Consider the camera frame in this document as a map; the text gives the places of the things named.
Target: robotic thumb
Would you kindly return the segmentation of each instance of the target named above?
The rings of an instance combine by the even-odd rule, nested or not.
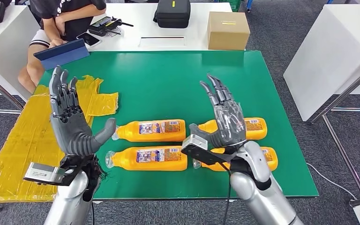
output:
[[[111,136],[115,133],[116,129],[116,119],[109,118],[107,122],[105,122],[104,128],[101,129],[92,139],[92,145],[94,147],[100,148]]]

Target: electrical wire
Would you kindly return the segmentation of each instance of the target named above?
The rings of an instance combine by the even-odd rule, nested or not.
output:
[[[219,162],[219,164],[227,171],[228,173],[228,194],[227,194],[227,204],[225,206],[225,211],[224,211],[224,217],[223,217],[223,225],[225,225],[225,221],[227,220],[227,212],[228,212],[228,206],[230,204],[230,195],[231,195],[231,172],[230,170],[221,162]]]
[[[92,202],[92,223],[94,225],[94,206],[93,206],[93,202]]]
[[[312,168],[317,172],[318,175],[320,175],[321,177],[323,177],[323,178],[324,178],[325,180],[327,180],[329,183],[337,186],[338,188],[343,189],[344,191],[346,191],[347,193],[349,193],[349,194],[354,198],[354,200],[357,200],[357,198],[355,197],[355,195],[353,195],[349,190],[345,189],[344,187],[342,187],[342,186],[338,185],[337,183],[335,183],[335,182],[329,180],[328,178],[326,178],[324,175],[322,175],[320,172],[318,172],[318,170],[317,170],[313,165],[311,165],[310,163],[307,163],[307,165],[309,165],[310,167],[312,167]]]

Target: white shorts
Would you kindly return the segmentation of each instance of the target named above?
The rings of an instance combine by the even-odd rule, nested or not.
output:
[[[31,45],[42,45],[46,48],[49,47],[50,39],[47,37],[44,30],[38,30],[35,36],[32,38]]]

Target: gray carpet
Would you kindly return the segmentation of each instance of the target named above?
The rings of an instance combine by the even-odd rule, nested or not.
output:
[[[318,16],[326,0],[255,0],[247,14],[251,37],[249,50],[260,50],[283,102],[286,113],[307,162],[329,179],[360,197],[358,188],[323,121],[310,125],[301,121],[282,77],[287,65]],[[360,106],[360,96],[350,96],[346,106]],[[11,106],[0,97],[0,108]],[[329,119],[360,175],[360,113],[331,113]],[[16,120],[0,115],[0,148]],[[348,205],[351,198],[315,172],[312,176],[320,193],[315,199],[291,199],[299,217],[309,225],[355,225],[357,219]],[[50,203],[6,203],[0,225],[38,225]],[[95,206],[97,225],[216,225],[221,224],[225,201],[104,202]],[[245,204],[230,204],[227,224],[256,224]]]

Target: green table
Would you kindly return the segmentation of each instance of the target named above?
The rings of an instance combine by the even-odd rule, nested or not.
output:
[[[91,75],[104,79],[100,93],[119,92],[115,115],[95,117],[93,133],[109,117],[118,125],[138,120],[184,119],[202,124],[214,118],[210,101],[199,81],[211,73],[223,81],[245,117],[262,117],[267,136],[257,141],[273,147],[279,165],[273,172],[286,196],[318,196],[314,181],[296,141],[288,117],[258,51],[166,51],[92,52],[89,57],[66,64],[70,77]],[[51,71],[41,84],[47,85]],[[228,174],[207,168],[194,169],[192,159],[181,172],[127,171],[106,168],[107,151],[122,151],[134,146],[181,145],[180,142],[128,142],[108,140],[97,156],[109,172],[94,195],[95,199],[195,199],[225,198]]]

